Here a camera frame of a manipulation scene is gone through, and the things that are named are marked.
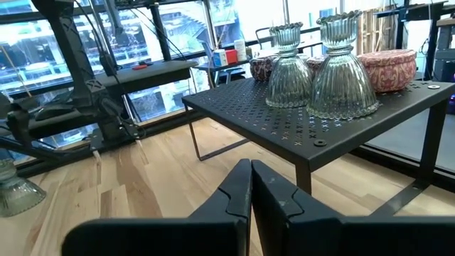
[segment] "round decorative box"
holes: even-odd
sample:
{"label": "round decorative box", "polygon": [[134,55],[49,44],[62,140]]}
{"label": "round decorative box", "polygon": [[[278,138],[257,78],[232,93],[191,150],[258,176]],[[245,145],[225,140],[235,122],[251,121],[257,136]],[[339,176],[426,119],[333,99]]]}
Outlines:
{"label": "round decorative box", "polygon": [[416,73],[415,50],[384,50],[358,56],[376,92],[402,90]]}
{"label": "round decorative box", "polygon": [[326,58],[327,55],[322,55],[317,57],[310,57],[308,60],[306,60],[306,64],[308,64],[311,71],[313,72],[311,79],[314,79],[314,77],[316,76],[316,72],[319,70],[322,63],[326,60]]}
{"label": "round decorative box", "polygon": [[254,58],[250,60],[250,71],[251,76],[260,82],[269,81],[270,74],[272,74],[273,60],[276,59],[276,55]]}

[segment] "white bottle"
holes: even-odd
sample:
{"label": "white bottle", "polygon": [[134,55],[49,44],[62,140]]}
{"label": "white bottle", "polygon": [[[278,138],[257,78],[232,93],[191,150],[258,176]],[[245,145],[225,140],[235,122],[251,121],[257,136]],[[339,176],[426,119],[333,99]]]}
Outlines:
{"label": "white bottle", "polygon": [[234,49],[237,51],[237,61],[247,60],[247,48],[244,40],[234,41]]}

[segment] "perforated tabletop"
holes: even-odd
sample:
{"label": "perforated tabletop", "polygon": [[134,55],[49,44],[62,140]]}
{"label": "perforated tabletop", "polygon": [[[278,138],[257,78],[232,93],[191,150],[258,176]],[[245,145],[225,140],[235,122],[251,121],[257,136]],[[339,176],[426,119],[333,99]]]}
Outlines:
{"label": "perforated tabletop", "polygon": [[[429,89],[438,85],[439,89]],[[185,96],[185,105],[292,162],[311,171],[347,154],[417,113],[446,100],[455,84],[416,82],[403,91],[378,95],[377,112],[360,119],[319,119],[304,107],[267,106],[267,83],[244,79]]]}

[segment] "wooden floor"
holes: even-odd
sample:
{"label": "wooden floor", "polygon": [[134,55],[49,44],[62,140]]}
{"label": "wooden floor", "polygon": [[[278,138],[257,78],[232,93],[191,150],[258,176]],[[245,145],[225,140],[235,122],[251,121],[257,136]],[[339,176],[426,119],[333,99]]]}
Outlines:
{"label": "wooden floor", "polygon": [[[241,139],[210,119],[195,129],[203,153]],[[242,158],[260,159],[295,183],[294,166],[253,143],[200,162],[188,126],[142,145],[146,157],[134,144],[101,155],[100,166],[91,158],[31,178],[48,196],[25,213],[0,218],[2,255],[59,255],[65,234],[94,218],[186,217]],[[312,180],[314,197],[345,215],[369,215],[412,182],[351,155],[316,171]],[[429,187],[398,215],[455,215],[455,195]],[[251,237],[251,255],[261,255],[255,222]]]}

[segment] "glass vase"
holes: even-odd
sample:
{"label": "glass vase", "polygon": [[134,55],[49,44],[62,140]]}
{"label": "glass vase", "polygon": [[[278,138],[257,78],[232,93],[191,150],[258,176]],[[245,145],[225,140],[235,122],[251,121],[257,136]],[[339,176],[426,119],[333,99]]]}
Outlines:
{"label": "glass vase", "polygon": [[357,38],[361,11],[320,18],[321,40],[328,57],[313,81],[306,107],[320,118],[350,119],[376,111],[379,102],[365,68],[350,52]]}
{"label": "glass vase", "polygon": [[297,56],[302,23],[270,28],[279,50],[274,60],[265,102],[270,107],[301,107],[308,102],[311,89],[311,71]]}
{"label": "glass vase", "polygon": [[9,217],[22,213],[46,196],[33,182],[19,178],[12,159],[0,160],[0,216]]}

